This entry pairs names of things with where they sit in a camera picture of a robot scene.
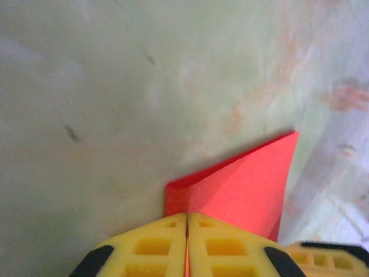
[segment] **folded red paper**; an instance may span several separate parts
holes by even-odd
[[[298,137],[298,132],[290,132],[168,183],[165,216],[202,212],[277,241],[285,185]]]

